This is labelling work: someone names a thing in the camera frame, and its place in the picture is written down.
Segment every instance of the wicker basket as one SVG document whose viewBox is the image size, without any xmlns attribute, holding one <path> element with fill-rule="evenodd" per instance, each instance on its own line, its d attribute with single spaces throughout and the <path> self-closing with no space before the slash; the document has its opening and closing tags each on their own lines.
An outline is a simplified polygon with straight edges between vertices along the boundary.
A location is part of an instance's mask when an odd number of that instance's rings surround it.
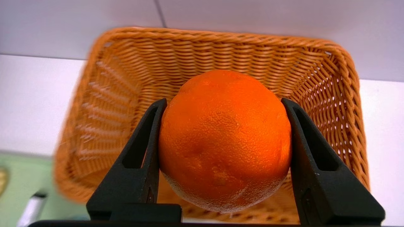
<svg viewBox="0 0 404 227">
<path fill-rule="evenodd" d="M 55 179 L 85 203 L 154 101 L 170 101 L 191 77 L 231 69 L 299 103 L 358 179 L 369 188 L 359 79 L 350 55 L 319 39 L 127 27 L 95 43 L 56 153 Z M 298 223 L 290 175 L 266 201 L 233 214 L 189 204 L 161 177 L 159 202 L 185 217 L 249 223 Z"/>
</svg>

